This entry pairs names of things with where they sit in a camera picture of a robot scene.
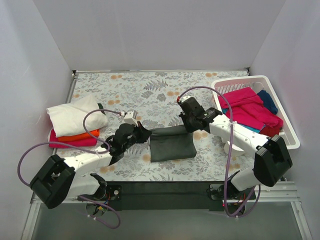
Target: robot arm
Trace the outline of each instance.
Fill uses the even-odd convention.
[[[291,168],[292,161],[284,139],[278,135],[270,138],[258,134],[237,123],[217,109],[208,110],[193,97],[185,96],[178,102],[183,112],[186,130],[190,133],[205,130],[224,139],[230,137],[230,124],[233,124],[233,143],[254,159],[254,166],[238,171],[229,178],[228,195],[236,196],[248,188],[263,184],[273,187],[284,173]]]
[[[101,195],[105,195],[107,183],[95,173],[86,174],[96,168],[115,164],[123,158],[128,148],[145,143],[151,135],[151,131],[136,121],[135,111],[126,113],[124,122],[114,135],[106,139],[110,145],[107,153],[99,154],[107,149],[102,144],[95,150],[97,154],[83,153],[66,158],[55,154],[49,157],[31,180],[29,186],[32,191],[49,209],[57,207],[66,197],[85,194],[89,198],[100,199]]]

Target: white wall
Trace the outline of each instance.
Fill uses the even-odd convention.
[[[243,69],[285,0],[33,0],[73,70]]]
[[[17,240],[32,196],[17,177],[18,160],[46,141],[46,107],[65,102],[72,73],[32,0],[0,0],[0,32],[0,239]],[[43,146],[26,157],[28,182],[51,153]]]
[[[320,239],[320,2],[286,0],[252,67],[272,82],[301,147],[291,152],[295,181],[313,239]]]

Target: stack of folded clothes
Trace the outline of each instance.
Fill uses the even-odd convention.
[[[276,114],[278,109],[271,96],[262,90],[256,94],[251,87],[231,91],[223,95],[231,105],[233,120],[238,124],[269,137],[279,134],[284,121]],[[222,112],[230,118],[227,103],[218,97]]]
[[[66,143],[76,147],[91,147],[97,144],[97,139],[90,136],[83,127],[85,116],[96,109],[103,109],[95,97],[90,94],[75,102],[47,108],[53,128],[49,141]],[[108,119],[104,112],[92,113],[85,121],[85,126],[95,137],[99,137],[100,128],[107,125]],[[68,148],[58,143],[49,144],[51,148]]]

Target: red cloth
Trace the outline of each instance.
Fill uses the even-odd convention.
[[[272,128],[269,126],[265,126],[259,133],[272,138],[275,135],[279,135],[280,130],[280,128]]]
[[[239,124],[261,130],[264,125],[274,129],[282,128],[284,121],[264,107],[264,102],[251,87],[231,91],[223,95],[231,105],[233,120]],[[218,97],[221,108],[228,105],[222,97]],[[230,118],[230,111],[225,113]]]
[[[56,137],[56,133],[53,129],[51,130],[49,141],[70,144],[75,147],[91,147],[91,146],[95,146],[97,144],[97,139],[95,139],[93,137],[81,139],[81,140],[76,140],[76,141],[59,141],[58,138]],[[68,146],[64,146],[64,145],[60,145],[60,144],[49,144],[49,147],[50,148],[59,148],[59,149],[70,148]]]

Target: floral tablecloth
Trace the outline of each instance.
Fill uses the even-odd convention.
[[[87,94],[110,110],[138,111],[137,119],[147,129],[182,124],[178,115],[181,108],[177,96],[193,86],[210,86],[216,79],[247,76],[246,71],[218,72],[121,72],[81,73],[75,84],[71,101]],[[212,93],[207,89],[189,92],[206,109],[211,107]],[[123,123],[121,117],[107,113],[108,126],[100,131],[101,138],[113,135]],[[224,179],[227,155],[219,136],[196,131],[193,142],[197,150],[195,158],[167,162],[150,162],[147,143],[136,144],[114,165],[95,169],[107,181],[221,181]],[[61,157],[80,154],[76,149],[58,149]],[[232,157],[230,174],[252,166],[247,156]]]

